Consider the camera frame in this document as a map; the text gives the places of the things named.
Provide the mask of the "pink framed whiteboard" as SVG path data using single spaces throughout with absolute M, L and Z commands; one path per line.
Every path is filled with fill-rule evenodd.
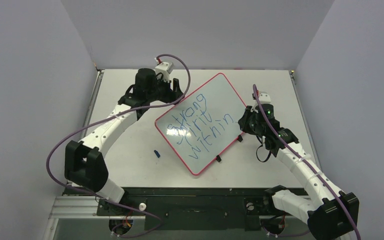
M 242 134 L 246 104 L 218 73 L 158 117 L 154 125 L 194 175 L 200 175 Z

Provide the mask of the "blue marker cap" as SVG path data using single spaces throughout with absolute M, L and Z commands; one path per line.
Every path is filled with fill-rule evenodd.
M 156 155 L 157 158 L 160 158 L 160 157 L 161 157 L 161 155 L 159 154 L 159 152 L 158 152 L 157 150 L 154 150 L 153 152 L 155 153 L 155 155 Z

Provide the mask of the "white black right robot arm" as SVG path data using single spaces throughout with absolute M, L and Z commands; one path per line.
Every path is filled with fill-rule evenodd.
M 309 197 L 278 185 L 266 191 L 263 209 L 269 214 L 283 211 L 301 220 L 317 240 L 350 240 L 358 221 L 358 198 L 328 179 L 299 139 L 275 119 L 273 105 L 263 104 L 262 108 L 263 113 L 247 106 L 238 121 L 240 130 L 264 138 L 264 147 L 289 169 Z

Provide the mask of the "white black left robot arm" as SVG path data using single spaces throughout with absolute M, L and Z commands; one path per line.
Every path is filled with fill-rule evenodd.
M 157 66 L 155 69 L 140 68 L 135 82 L 118 100 L 108 116 L 108 121 L 80 141 L 70 141 L 65 147 L 64 176 L 100 197 L 110 200 L 109 208 L 116 215 L 129 209 L 125 190 L 109 177 L 105 155 L 125 130 L 136 123 L 159 101 L 166 105 L 176 104 L 184 95 L 177 78 L 170 79 L 172 70 Z

